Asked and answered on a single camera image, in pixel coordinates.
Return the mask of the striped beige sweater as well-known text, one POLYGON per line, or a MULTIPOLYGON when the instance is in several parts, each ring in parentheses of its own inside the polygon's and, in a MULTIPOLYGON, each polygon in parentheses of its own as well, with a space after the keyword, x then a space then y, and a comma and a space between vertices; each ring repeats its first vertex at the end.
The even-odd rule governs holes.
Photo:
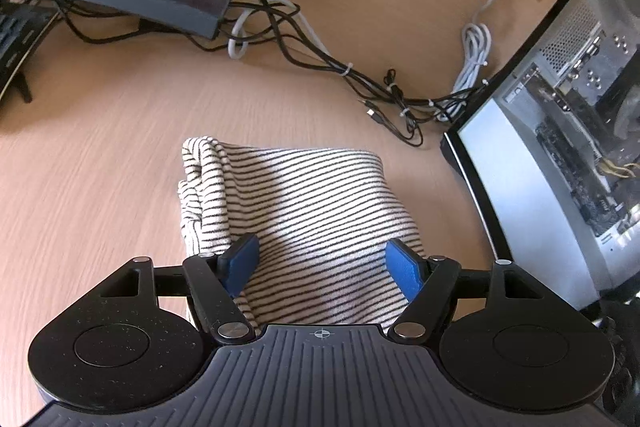
POLYGON ((178 184, 188 255, 218 257, 241 235, 259 262, 235 302, 253 326, 390 325, 408 300, 385 246, 424 248, 382 160, 348 148, 259 148, 210 136, 182 144, 178 184))

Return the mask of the white glass PC case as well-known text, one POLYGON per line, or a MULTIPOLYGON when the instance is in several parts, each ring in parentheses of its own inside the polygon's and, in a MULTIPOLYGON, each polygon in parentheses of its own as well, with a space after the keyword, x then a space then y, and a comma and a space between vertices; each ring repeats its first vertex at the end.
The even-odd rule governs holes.
POLYGON ((639 292, 639 0, 558 0, 440 148, 494 256, 577 309, 639 292))

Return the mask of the black mechanical keyboard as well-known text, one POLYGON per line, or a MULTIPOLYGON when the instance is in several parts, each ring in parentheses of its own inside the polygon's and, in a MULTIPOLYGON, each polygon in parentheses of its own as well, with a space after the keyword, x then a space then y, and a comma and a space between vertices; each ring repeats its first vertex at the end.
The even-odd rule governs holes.
POLYGON ((6 2, 1 5, 0 20, 1 96, 14 87, 23 101, 30 103, 32 92, 22 68, 58 20, 58 11, 45 6, 6 2))

